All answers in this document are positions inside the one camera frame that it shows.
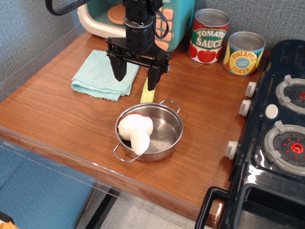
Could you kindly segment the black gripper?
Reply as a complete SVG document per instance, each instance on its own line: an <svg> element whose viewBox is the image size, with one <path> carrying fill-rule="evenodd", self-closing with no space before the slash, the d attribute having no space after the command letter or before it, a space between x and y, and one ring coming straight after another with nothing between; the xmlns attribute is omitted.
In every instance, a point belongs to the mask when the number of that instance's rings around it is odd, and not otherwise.
<svg viewBox="0 0 305 229"><path fill-rule="evenodd" d="M110 59L112 71L117 81L122 81L126 75L127 63L149 68L148 91L155 89L163 73L170 69L171 55L155 43L155 20L136 23L125 20L126 37L108 37L107 56Z"/></svg>

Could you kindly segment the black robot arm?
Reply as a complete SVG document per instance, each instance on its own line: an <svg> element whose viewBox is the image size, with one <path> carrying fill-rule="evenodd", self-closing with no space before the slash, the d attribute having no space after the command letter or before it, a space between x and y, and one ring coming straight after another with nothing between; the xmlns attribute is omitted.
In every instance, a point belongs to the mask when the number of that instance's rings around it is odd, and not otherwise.
<svg viewBox="0 0 305 229"><path fill-rule="evenodd" d="M107 38L107 56L118 81L125 77L128 62L148 68L147 89L152 91L161 75L167 73L170 67L171 55L155 43L156 37L165 38L169 32L168 27L162 36L156 31L157 15L167 22L160 12L163 2L161 0L125 0L123 5L126 37Z"/></svg>

